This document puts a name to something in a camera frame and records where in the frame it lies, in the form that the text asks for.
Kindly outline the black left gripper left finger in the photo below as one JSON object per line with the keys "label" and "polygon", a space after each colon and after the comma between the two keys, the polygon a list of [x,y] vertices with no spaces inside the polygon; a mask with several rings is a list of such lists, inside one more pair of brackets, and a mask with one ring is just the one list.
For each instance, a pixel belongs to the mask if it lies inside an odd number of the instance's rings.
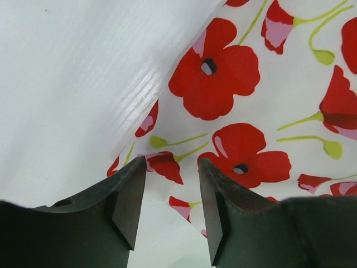
{"label": "black left gripper left finger", "polygon": [[1,201],[1,266],[127,267],[145,181],[146,160],[137,157],[50,207]]}

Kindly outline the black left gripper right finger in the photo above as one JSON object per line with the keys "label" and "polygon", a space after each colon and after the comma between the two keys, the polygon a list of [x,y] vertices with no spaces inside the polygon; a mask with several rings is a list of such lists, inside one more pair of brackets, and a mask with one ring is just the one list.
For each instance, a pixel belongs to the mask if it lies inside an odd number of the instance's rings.
{"label": "black left gripper right finger", "polygon": [[214,267],[355,267],[356,197],[271,201],[209,159],[199,179]]}

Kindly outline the white red floral skirt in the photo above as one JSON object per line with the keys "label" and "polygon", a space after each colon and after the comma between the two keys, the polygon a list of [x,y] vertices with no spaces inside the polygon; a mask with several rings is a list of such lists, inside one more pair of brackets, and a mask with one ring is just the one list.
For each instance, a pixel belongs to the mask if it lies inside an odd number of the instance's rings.
{"label": "white red floral skirt", "polygon": [[137,156],[130,267],[214,267],[201,159],[276,203],[356,197],[356,2],[227,1],[108,174]]}

